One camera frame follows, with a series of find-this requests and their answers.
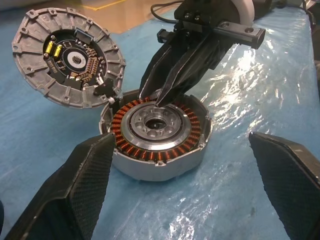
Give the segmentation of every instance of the black textured panel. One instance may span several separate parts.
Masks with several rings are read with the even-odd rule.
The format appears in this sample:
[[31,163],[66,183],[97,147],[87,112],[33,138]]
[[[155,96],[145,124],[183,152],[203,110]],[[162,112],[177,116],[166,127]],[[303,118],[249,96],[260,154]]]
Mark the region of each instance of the black textured panel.
[[249,141],[264,189],[292,240],[318,240],[320,164],[302,145],[263,133]]
[[108,185],[115,137],[76,146],[41,186],[5,240],[89,240]]
[[105,200],[115,141],[97,145],[88,156],[71,193],[70,203],[85,240],[90,240]]

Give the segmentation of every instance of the floor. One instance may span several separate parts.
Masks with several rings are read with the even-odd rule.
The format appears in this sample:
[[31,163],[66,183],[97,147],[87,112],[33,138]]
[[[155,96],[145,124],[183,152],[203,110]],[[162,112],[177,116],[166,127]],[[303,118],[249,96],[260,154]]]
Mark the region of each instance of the floor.
[[[0,14],[0,240],[73,148],[99,134],[102,110],[58,106],[23,80],[11,42],[25,11]],[[172,18],[172,11],[165,16]],[[267,29],[261,48],[233,46],[188,93],[201,99],[213,119],[202,164],[162,183],[136,181],[113,167],[93,240],[289,239],[264,191],[248,134],[287,138],[320,159],[309,20],[303,11],[284,8],[255,24]],[[127,62],[124,92],[139,86],[161,46],[158,30],[172,27],[152,19],[112,35]]]
[[[171,0],[55,0],[29,8],[74,8],[79,13],[94,19],[109,32],[121,34],[153,18],[150,13],[151,5],[168,2]],[[157,13],[163,14],[176,6],[160,8]]]

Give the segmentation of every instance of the yellow capacitor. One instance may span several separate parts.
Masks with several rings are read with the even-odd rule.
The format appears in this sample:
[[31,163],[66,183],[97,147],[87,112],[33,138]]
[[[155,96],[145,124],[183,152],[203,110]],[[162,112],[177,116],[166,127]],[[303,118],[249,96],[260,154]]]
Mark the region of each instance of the yellow capacitor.
[[62,49],[62,45],[59,44],[58,46],[56,46],[56,49],[55,49],[54,54],[53,54],[53,56],[54,56],[55,58],[59,57],[59,54],[60,54],[60,52],[61,52],[61,49]]
[[54,45],[54,42],[53,42],[53,41],[50,41],[50,42],[48,43],[48,45],[46,46],[46,50],[45,50],[45,53],[46,53],[46,54],[50,54],[50,53],[51,53],[51,50],[52,50],[53,45]]

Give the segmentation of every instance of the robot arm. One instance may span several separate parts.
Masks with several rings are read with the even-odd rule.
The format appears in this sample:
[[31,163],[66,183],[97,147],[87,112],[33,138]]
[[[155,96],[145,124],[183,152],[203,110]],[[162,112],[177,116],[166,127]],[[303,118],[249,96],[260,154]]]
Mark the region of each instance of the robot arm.
[[157,34],[163,46],[153,56],[139,88],[139,98],[156,93],[157,107],[174,102],[214,70],[230,47],[258,49],[266,30],[251,27],[252,0],[185,0],[174,12],[173,32]]

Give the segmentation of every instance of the blue mat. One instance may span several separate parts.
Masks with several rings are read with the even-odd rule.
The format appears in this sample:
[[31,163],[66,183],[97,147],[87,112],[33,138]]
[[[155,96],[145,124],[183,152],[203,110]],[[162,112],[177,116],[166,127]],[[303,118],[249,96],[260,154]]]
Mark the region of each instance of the blue mat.
[[[0,13],[0,199],[5,208],[0,239],[74,147],[99,134],[102,110],[58,106],[23,80],[11,41],[24,12]],[[264,191],[248,134],[284,137],[320,158],[309,20],[302,11],[286,8],[256,25],[267,29],[263,46],[234,46],[190,91],[213,118],[203,163],[164,183],[135,181],[112,168],[93,240],[289,239]],[[173,26],[150,20],[113,36],[127,60],[124,91],[139,87],[161,46],[156,37],[161,28]]]

